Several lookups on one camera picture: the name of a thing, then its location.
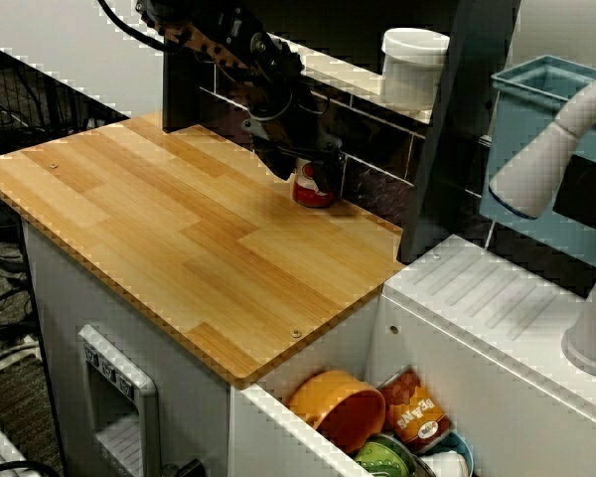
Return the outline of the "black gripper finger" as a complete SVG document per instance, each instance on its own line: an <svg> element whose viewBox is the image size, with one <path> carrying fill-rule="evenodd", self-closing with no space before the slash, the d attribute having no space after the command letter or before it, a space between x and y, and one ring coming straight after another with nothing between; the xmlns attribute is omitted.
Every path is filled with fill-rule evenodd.
<svg viewBox="0 0 596 477"><path fill-rule="evenodd" d="M292 149L259 147L257 156L274 176L287 181L296 168L299 153Z"/></svg>
<svg viewBox="0 0 596 477"><path fill-rule="evenodd" d="M320 192L338 195L342 184L344 155L318 154L312 161L313 180Z"/></svg>

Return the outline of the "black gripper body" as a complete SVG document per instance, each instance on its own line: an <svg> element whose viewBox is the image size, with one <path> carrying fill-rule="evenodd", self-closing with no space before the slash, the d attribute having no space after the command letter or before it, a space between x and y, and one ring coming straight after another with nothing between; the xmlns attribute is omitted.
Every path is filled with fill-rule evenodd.
<svg viewBox="0 0 596 477"><path fill-rule="evenodd" d="M249 110L241 128L250 136L253 152L260 159L273 156L310 160L338 160L342 141L326 132L320 120L329 109L311 107L292 99L279 111Z"/></svg>

